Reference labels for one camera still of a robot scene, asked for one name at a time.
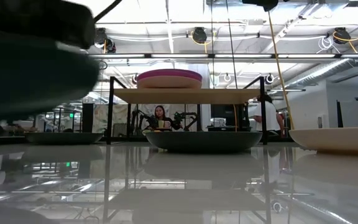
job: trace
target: yellow cable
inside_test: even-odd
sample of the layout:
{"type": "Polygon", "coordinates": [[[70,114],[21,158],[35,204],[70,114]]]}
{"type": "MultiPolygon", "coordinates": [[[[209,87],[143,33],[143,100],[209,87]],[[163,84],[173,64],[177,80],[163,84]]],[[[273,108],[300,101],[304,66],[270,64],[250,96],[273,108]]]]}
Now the yellow cable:
{"type": "Polygon", "coordinates": [[[191,31],[191,33],[190,33],[190,38],[191,38],[191,40],[192,40],[195,44],[203,45],[203,46],[204,46],[204,49],[205,49],[205,53],[206,53],[206,46],[207,46],[208,44],[212,43],[213,39],[215,38],[215,34],[216,34],[216,33],[214,32],[211,41],[209,41],[208,43],[203,43],[203,44],[197,43],[197,42],[194,40],[194,38],[193,38],[193,33],[194,33],[194,31],[191,31]]]}
{"type": "Polygon", "coordinates": [[[335,37],[336,39],[341,40],[341,41],[349,41],[349,42],[352,42],[352,41],[358,40],[358,38],[356,38],[356,39],[342,39],[342,38],[339,38],[339,37],[335,36],[336,33],[337,33],[336,31],[333,32],[333,37],[335,37]]]}
{"type": "Polygon", "coordinates": [[[352,47],[354,53],[358,54],[358,52],[357,52],[356,48],[354,47],[354,45],[352,44],[352,42],[349,41],[349,44],[352,47]]]}
{"type": "Polygon", "coordinates": [[[234,108],[234,122],[235,122],[235,130],[237,132],[237,113],[236,113],[236,106],[233,105],[233,108],[234,108]]]}
{"type": "Polygon", "coordinates": [[[352,49],[354,50],[354,53],[358,54],[356,48],[354,47],[354,45],[352,44],[352,42],[349,42],[349,44],[351,45],[352,49]]]}
{"type": "Polygon", "coordinates": [[[103,49],[103,53],[106,53],[106,46],[107,46],[107,40],[104,40],[104,49],[103,49]]]}
{"type": "Polygon", "coordinates": [[[289,104],[288,98],[287,98],[287,91],[285,91],[284,79],[282,77],[281,70],[280,70],[280,63],[278,62],[277,46],[276,46],[276,41],[274,39],[274,31],[273,31],[273,25],[272,25],[272,18],[270,17],[270,12],[268,12],[268,21],[270,23],[270,32],[272,33],[272,41],[273,41],[273,47],[274,47],[274,54],[276,57],[278,76],[280,76],[280,84],[281,84],[281,88],[283,89],[285,104],[287,104],[288,115],[290,117],[290,125],[291,125],[291,129],[295,129],[295,126],[293,125],[290,104],[289,104]]]}

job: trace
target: wooden shelf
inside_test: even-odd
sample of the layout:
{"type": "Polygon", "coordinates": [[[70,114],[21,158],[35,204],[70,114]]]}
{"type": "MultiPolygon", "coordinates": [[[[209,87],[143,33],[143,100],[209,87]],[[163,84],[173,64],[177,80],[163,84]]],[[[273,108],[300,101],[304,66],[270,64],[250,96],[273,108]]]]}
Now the wooden shelf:
{"type": "Polygon", "coordinates": [[[242,104],[260,90],[236,89],[115,89],[114,95],[130,104],[242,104]]]}

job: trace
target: table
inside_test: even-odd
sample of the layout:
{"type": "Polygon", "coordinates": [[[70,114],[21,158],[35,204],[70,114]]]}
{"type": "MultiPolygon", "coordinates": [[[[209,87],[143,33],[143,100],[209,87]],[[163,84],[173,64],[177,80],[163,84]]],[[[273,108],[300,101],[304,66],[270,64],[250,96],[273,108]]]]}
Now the table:
{"type": "MultiPolygon", "coordinates": [[[[128,103],[127,109],[127,137],[120,141],[129,141],[131,133],[131,104],[147,103],[170,103],[170,104],[197,104],[197,131],[201,131],[201,104],[233,104],[242,105],[244,102],[258,95],[265,93],[264,77],[260,76],[250,82],[243,89],[128,89],[116,77],[110,77],[109,107],[108,107],[108,140],[111,144],[112,110],[114,95],[128,103]],[[115,89],[114,82],[123,88],[115,89]],[[247,89],[252,84],[259,82],[260,89],[247,89]]],[[[262,100],[262,130],[263,144],[267,144],[267,130],[265,117],[265,103],[262,100]]],[[[242,122],[239,122],[239,129],[242,129],[242,122]]]]}

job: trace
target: mug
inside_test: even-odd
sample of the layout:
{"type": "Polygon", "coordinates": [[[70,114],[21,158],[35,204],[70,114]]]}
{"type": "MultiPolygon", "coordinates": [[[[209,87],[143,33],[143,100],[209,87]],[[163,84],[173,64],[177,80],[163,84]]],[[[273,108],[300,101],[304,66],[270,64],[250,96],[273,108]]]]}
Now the mug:
{"type": "Polygon", "coordinates": [[[164,121],[158,121],[158,128],[164,127],[164,121]]]}

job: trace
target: woman's dark hair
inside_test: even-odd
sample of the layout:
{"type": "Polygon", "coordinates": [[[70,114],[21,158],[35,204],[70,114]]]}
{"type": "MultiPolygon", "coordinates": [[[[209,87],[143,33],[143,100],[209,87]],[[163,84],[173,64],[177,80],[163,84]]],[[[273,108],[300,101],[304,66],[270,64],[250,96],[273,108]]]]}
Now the woman's dark hair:
{"type": "Polygon", "coordinates": [[[269,103],[273,103],[273,99],[268,95],[268,94],[263,94],[263,95],[260,95],[259,97],[258,97],[258,101],[262,101],[262,98],[265,100],[265,101],[267,101],[267,102],[269,102],[269,103]]]}
{"type": "Polygon", "coordinates": [[[155,107],[155,109],[154,109],[154,116],[155,116],[156,118],[158,118],[158,117],[157,117],[157,114],[156,114],[156,112],[155,112],[155,111],[157,110],[157,108],[161,108],[161,110],[162,110],[162,118],[165,119],[165,118],[166,118],[166,117],[165,117],[165,109],[164,109],[164,107],[163,107],[162,105],[158,105],[158,106],[155,107]]]}

